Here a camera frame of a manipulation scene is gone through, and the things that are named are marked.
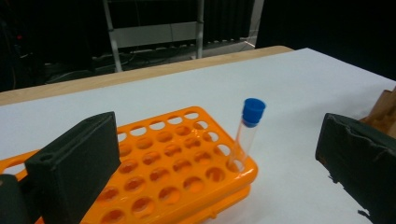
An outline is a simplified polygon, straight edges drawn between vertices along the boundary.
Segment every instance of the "wooden table edge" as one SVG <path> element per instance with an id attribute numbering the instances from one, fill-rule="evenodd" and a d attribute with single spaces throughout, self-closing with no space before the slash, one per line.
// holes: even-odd
<path id="1" fill-rule="evenodd" d="M 142 80 L 151 77 L 160 77 L 174 73 L 220 65 L 236 63 L 244 60 L 260 58 L 278 53 L 290 52 L 292 49 L 283 46 L 273 46 L 264 49 L 254 49 L 242 52 L 207 57 L 198 60 L 180 63 L 169 63 L 159 66 L 135 69 L 117 74 L 108 74 L 98 77 L 87 77 L 43 86 L 0 92 L 0 105 L 10 105 L 51 96 L 63 95 L 78 91 L 88 91 L 121 83 Z"/>

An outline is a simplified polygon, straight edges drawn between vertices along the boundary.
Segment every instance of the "clear test tube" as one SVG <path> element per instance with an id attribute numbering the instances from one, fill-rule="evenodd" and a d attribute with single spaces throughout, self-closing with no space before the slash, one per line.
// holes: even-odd
<path id="1" fill-rule="evenodd" d="M 234 172 L 244 171 L 248 152 L 265 107 L 265 103 L 259 99 L 248 98 L 245 100 L 242 118 L 227 164 L 230 170 Z"/>

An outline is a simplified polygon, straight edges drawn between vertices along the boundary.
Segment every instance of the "rack hole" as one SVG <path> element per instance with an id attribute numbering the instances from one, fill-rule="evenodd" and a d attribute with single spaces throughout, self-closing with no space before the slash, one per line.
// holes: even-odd
<path id="1" fill-rule="evenodd" d="M 108 202 L 117 197 L 119 194 L 119 191 L 115 187 L 107 187 L 102 190 L 102 192 L 99 194 L 97 201 L 98 202 Z"/>
<path id="2" fill-rule="evenodd" d="M 161 158 L 160 153 L 158 152 L 150 152 L 143 156 L 143 163 L 146 165 L 151 165 L 155 161 L 158 161 Z"/>
<path id="3" fill-rule="evenodd" d="M 220 168 L 213 167 L 206 171 L 206 178 L 213 182 L 220 182 L 224 180 L 225 174 Z"/>
<path id="4" fill-rule="evenodd" d="M 176 161 L 173 165 L 173 169 L 177 173 L 186 174 L 191 170 L 191 163 L 185 160 Z"/>
<path id="5" fill-rule="evenodd" d="M 180 191 L 177 188 L 169 187 L 162 189 L 158 198 L 166 204 L 174 204 L 180 200 Z"/>
<path id="6" fill-rule="evenodd" d="M 164 168 L 157 168 L 151 172 L 149 179 L 153 182 L 164 182 L 169 179 L 169 172 Z"/>
<path id="7" fill-rule="evenodd" d="M 239 160 L 234 160 L 231 164 L 227 165 L 227 168 L 232 172 L 242 172 L 244 171 L 244 163 Z"/>
<path id="8" fill-rule="evenodd" d="M 125 190 L 140 192 L 145 187 L 145 180 L 142 177 L 134 177 L 126 181 Z"/>
<path id="9" fill-rule="evenodd" d="M 159 142 L 169 142 L 170 140 L 172 140 L 172 134 L 169 132 L 163 132 L 163 133 L 159 133 L 157 134 L 157 140 Z"/>
<path id="10" fill-rule="evenodd" d="M 218 145 L 215 147 L 215 153 L 219 156 L 228 156 L 230 155 L 230 148 L 225 145 Z"/>
<path id="11" fill-rule="evenodd" d="M 119 146 L 120 157 L 128 156 L 132 151 L 132 147 L 130 145 L 121 144 Z"/>
<path id="12" fill-rule="evenodd" d="M 15 175 L 19 172 L 22 172 L 25 169 L 23 161 L 13 162 L 8 168 L 6 168 L 3 172 L 0 170 L 0 174 L 8 174 Z"/>
<path id="13" fill-rule="evenodd" d="M 200 145 L 201 142 L 198 138 L 188 138 L 184 141 L 184 146 L 186 148 L 199 147 Z"/>
<path id="14" fill-rule="evenodd" d="M 181 153 L 181 147 L 178 145 L 170 145 L 167 146 L 163 152 L 165 153 L 166 156 L 168 157 L 173 157 L 174 155 Z"/>
<path id="15" fill-rule="evenodd" d="M 194 160 L 202 165 L 209 164 L 212 160 L 207 152 L 200 151 L 195 154 Z"/>
<path id="16" fill-rule="evenodd" d="M 195 122 L 193 124 L 193 126 L 194 126 L 195 129 L 198 129 L 198 130 L 207 129 L 207 127 L 209 127 L 209 125 L 206 122 L 202 121 L 202 120 L 200 120 L 198 122 Z"/>
<path id="17" fill-rule="evenodd" d="M 219 140 L 219 136 L 213 132 L 204 133 L 203 138 L 206 142 L 216 142 Z"/>
<path id="18" fill-rule="evenodd" d="M 131 173 L 134 169 L 137 168 L 137 161 L 135 160 L 130 160 L 130 161 L 125 161 L 120 165 L 119 171 L 122 174 L 129 174 Z"/>
<path id="19" fill-rule="evenodd" d="M 110 223 L 118 223 L 122 219 L 124 219 L 125 215 L 121 212 L 121 210 L 113 210 L 102 218 L 102 224 L 110 224 Z"/>
<path id="20" fill-rule="evenodd" d="M 199 117 L 199 114 L 197 112 L 189 111 L 184 115 L 184 117 L 187 119 L 196 119 Z"/>
<path id="21" fill-rule="evenodd" d="M 197 193 L 204 188 L 204 182 L 200 178 L 193 176 L 184 181 L 183 187 L 189 192 Z"/>
<path id="22" fill-rule="evenodd" d="M 179 126 L 175 129 L 175 132 L 180 135 L 180 136 L 185 136 L 189 133 L 191 133 L 190 128 L 186 127 L 186 126 Z"/>
<path id="23" fill-rule="evenodd" d="M 141 198 L 132 205 L 132 212 L 137 218 L 147 217 L 154 212 L 155 204 L 150 198 Z"/>
<path id="24" fill-rule="evenodd" d="M 161 130 L 165 127 L 165 123 L 162 121 L 154 121 L 149 125 L 152 130 Z"/>
<path id="25" fill-rule="evenodd" d="M 136 141 L 136 146 L 140 149 L 147 149 L 153 144 L 152 140 L 147 137 L 140 138 Z"/>
<path id="26" fill-rule="evenodd" d="M 181 123 L 181 121 L 183 121 L 183 119 L 179 116 L 173 116 L 168 119 L 168 122 L 170 124 L 179 124 L 179 123 Z"/>
<path id="27" fill-rule="evenodd" d="M 143 127 L 143 126 L 134 127 L 131 130 L 131 135 L 140 136 L 140 135 L 145 134 L 146 131 L 147 131 L 147 129 L 145 127 Z"/>
<path id="28" fill-rule="evenodd" d="M 118 133 L 117 137 L 119 139 L 119 142 L 122 142 L 126 139 L 126 133 Z"/>

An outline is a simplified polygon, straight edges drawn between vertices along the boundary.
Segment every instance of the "black curtain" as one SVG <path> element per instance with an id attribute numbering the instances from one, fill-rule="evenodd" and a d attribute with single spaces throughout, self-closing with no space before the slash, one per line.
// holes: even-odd
<path id="1" fill-rule="evenodd" d="M 256 48 L 311 48 L 396 80 L 390 1 L 265 0 Z"/>

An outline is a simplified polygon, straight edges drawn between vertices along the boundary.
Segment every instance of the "test tube rack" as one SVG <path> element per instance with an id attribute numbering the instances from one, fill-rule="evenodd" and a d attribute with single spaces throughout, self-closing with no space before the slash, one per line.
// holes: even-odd
<path id="1" fill-rule="evenodd" d="M 121 165 L 81 224 L 200 223 L 246 198 L 258 173 L 251 158 L 243 172 L 227 167 L 233 139 L 198 106 L 117 133 Z M 34 153 L 0 161 L 0 173 Z"/>

